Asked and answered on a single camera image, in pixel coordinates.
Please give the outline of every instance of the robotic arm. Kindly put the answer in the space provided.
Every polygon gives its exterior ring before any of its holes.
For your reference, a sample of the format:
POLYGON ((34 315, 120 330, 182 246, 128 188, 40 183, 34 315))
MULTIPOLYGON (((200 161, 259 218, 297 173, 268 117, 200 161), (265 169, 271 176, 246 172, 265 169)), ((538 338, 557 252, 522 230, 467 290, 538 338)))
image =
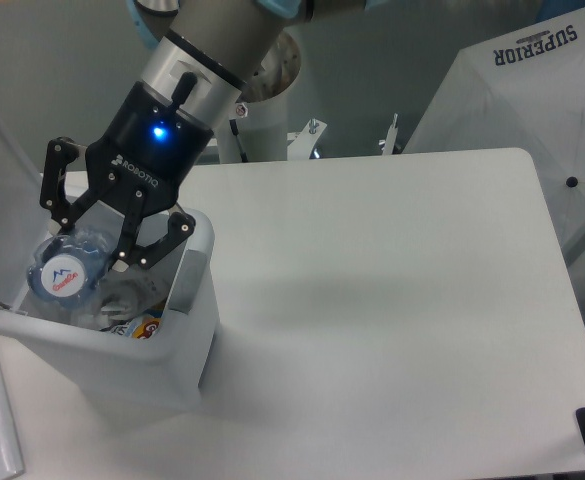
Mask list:
MULTIPOLYGON (((382 0, 181 3, 103 136, 87 149, 67 138, 48 144, 40 204, 51 212, 52 235, 72 231, 99 201, 125 217, 108 269, 151 268, 193 233, 194 219, 175 208, 179 186, 285 26, 382 0), (89 188, 70 203, 65 172, 82 157, 89 188), (143 219, 165 210, 171 213, 166 235, 152 245, 137 245, 143 219)), ((137 5, 173 14, 178 2, 137 0, 137 5)))

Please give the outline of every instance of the plastic bottle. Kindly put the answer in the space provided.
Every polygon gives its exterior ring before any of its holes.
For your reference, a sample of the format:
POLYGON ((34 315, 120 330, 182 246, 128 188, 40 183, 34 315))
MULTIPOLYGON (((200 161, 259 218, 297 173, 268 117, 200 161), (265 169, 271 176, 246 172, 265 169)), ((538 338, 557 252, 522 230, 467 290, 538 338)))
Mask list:
POLYGON ((123 273, 109 272, 100 282, 91 304, 72 312, 70 323, 103 330, 131 320, 165 300, 170 283, 151 271, 131 267, 123 273))
POLYGON ((106 234, 76 229, 43 242, 34 253, 35 263, 27 271, 34 294, 44 302, 55 302, 73 310, 86 305, 105 275, 114 241, 106 234))

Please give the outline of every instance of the bin lid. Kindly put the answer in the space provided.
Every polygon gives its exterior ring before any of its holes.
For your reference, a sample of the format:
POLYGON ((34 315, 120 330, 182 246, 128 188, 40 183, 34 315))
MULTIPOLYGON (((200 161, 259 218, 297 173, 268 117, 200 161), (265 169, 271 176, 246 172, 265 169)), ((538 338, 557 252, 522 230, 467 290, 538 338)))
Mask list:
POLYGON ((0 301, 11 306, 27 291, 25 272, 47 231, 40 192, 40 173, 0 120, 0 301))

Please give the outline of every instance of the blue led light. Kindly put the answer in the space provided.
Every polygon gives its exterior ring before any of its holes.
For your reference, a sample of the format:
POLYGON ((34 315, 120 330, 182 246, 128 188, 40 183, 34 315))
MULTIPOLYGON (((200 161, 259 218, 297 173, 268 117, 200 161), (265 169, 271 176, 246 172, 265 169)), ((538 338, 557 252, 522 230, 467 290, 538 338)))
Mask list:
POLYGON ((153 132, 154 138, 157 140, 165 140, 165 138, 168 136, 168 131, 165 128, 156 127, 153 132))

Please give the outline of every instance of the white umbrella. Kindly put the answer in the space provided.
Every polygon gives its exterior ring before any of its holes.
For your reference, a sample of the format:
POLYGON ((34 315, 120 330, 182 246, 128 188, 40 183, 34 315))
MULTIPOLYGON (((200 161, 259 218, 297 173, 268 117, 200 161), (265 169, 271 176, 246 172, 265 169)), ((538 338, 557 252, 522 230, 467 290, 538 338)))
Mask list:
MULTIPOLYGON (((570 244, 585 230, 585 8, 460 51, 405 152, 498 147, 532 155, 570 244)), ((585 313, 583 257, 571 274, 585 313)))

